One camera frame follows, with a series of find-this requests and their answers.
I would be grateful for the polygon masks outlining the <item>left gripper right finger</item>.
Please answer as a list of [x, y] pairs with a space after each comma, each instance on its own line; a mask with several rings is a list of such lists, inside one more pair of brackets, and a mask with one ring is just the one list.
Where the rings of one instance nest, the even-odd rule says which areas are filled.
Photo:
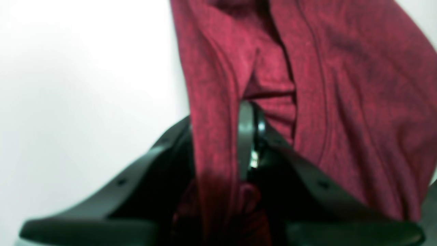
[[363, 205], [301, 157], [249, 101], [239, 106], [238, 166], [260, 191], [273, 246], [420, 246], [414, 222]]

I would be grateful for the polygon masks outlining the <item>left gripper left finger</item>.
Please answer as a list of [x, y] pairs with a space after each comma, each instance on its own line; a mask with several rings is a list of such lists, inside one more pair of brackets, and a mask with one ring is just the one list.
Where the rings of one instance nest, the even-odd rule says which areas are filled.
[[191, 122], [185, 117], [89, 198], [26, 221], [20, 238], [52, 246], [166, 246], [193, 175]]

